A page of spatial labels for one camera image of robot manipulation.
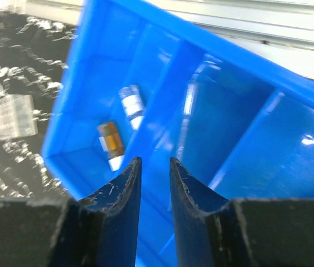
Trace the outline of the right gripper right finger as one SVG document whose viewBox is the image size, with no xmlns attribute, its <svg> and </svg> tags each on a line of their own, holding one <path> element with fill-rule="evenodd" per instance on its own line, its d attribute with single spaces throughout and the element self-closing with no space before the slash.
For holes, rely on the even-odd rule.
<svg viewBox="0 0 314 267">
<path fill-rule="evenodd" d="M 229 201 L 170 159 L 178 266 L 256 266 L 240 202 Z"/>
</svg>

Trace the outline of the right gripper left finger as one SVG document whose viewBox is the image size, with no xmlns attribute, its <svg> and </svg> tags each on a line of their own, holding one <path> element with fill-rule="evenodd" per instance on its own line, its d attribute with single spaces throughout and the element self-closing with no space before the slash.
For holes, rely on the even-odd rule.
<svg viewBox="0 0 314 267">
<path fill-rule="evenodd" d="M 80 201 L 64 202 L 48 266 L 134 266 L 141 205 L 142 159 Z"/>
</svg>

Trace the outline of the orange capped vial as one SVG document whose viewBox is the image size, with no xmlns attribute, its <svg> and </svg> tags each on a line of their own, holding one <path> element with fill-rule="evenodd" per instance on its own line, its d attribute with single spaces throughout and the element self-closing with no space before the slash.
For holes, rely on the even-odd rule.
<svg viewBox="0 0 314 267">
<path fill-rule="evenodd" d="M 108 164 L 112 171 L 120 169 L 124 159 L 124 147 L 114 122 L 97 126 L 99 141 L 107 154 Z"/>
</svg>

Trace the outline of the white capped tube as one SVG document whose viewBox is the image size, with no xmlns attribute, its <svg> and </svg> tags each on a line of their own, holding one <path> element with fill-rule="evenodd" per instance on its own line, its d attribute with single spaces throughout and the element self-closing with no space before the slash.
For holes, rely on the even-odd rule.
<svg viewBox="0 0 314 267">
<path fill-rule="evenodd" d="M 144 118 L 144 104 L 137 85 L 123 87 L 118 92 L 124 112 L 133 130 L 138 130 Z"/>
</svg>

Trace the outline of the clear test tube rack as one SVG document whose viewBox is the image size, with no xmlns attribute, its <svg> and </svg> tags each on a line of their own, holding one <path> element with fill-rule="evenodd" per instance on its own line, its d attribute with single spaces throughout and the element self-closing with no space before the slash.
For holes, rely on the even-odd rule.
<svg viewBox="0 0 314 267">
<path fill-rule="evenodd" d="M 38 134 L 31 95 L 0 98 L 0 141 Z"/>
</svg>

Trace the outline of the blue compartment tray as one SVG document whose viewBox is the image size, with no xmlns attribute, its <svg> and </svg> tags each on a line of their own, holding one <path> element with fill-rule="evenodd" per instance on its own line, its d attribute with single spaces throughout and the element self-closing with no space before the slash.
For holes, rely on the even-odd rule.
<svg viewBox="0 0 314 267">
<path fill-rule="evenodd" d="M 77 200 L 142 158 L 140 266 L 175 266 L 170 158 L 227 199 L 314 197 L 314 82 L 145 1 L 87 1 L 42 155 Z M 137 85 L 133 130 L 119 90 Z M 112 171 L 97 126 L 124 147 Z"/>
</svg>

